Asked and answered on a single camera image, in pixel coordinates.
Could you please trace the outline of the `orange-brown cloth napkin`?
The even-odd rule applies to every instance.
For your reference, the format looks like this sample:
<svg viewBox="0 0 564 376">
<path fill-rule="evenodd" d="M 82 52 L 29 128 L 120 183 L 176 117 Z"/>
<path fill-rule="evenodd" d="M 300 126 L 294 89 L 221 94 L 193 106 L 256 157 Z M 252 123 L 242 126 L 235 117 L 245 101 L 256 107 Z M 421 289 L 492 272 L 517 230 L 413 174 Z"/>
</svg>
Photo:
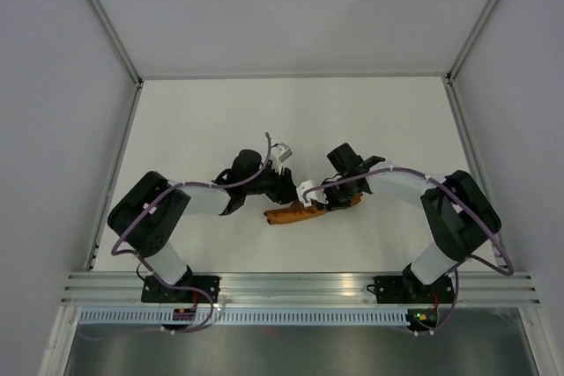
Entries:
<svg viewBox="0 0 564 376">
<path fill-rule="evenodd" d="M 311 207 L 305 207 L 299 201 L 296 201 L 282 209 L 267 210 L 263 215 L 269 225 L 288 225 L 320 217 L 333 211 L 352 208 L 361 202 L 361 197 L 362 194 L 357 194 L 350 202 L 336 206 L 314 202 Z"/>
</svg>

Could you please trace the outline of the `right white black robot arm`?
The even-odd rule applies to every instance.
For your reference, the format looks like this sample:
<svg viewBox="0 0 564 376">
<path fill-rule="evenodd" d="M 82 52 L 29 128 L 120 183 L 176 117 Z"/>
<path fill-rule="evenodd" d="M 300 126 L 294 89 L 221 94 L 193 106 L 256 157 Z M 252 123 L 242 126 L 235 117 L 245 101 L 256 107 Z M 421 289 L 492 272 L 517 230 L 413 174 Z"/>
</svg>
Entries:
<svg viewBox="0 0 564 376">
<path fill-rule="evenodd" d="M 434 295 L 441 301 L 453 297 L 446 273 L 470 258 L 501 229 L 501 219 L 476 181 L 466 171 L 427 176 L 420 171 L 397 167 L 387 159 L 357 154 L 348 143 L 327 154 L 338 178 L 323 181 L 327 211 L 353 205 L 363 194 L 387 195 L 423 210 L 432 235 L 430 245 L 390 288 L 381 276 L 371 290 L 386 303 L 424 304 Z"/>
</svg>

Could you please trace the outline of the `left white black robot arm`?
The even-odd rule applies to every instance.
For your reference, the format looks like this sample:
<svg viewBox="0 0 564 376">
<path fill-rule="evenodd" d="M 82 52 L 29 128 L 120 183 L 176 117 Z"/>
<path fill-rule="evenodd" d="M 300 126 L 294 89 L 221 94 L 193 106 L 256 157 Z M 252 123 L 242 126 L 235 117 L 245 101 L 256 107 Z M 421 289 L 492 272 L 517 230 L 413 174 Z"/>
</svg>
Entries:
<svg viewBox="0 0 564 376">
<path fill-rule="evenodd" d="M 192 292 L 193 272 L 169 242 L 178 222 L 188 215 L 231 215 L 252 195 L 280 205 L 294 202 L 296 186 L 285 167 L 291 156 L 287 144 L 274 144 L 267 159 L 244 149 L 210 185 L 180 185 L 156 171 L 146 173 L 108 215 L 108 226 L 118 236 L 112 254 L 119 255 L 120 245 L 128 243 L 130 253 L 162 281 L 162 292 L 174 302 L 184 301 Z"/>
</svg>

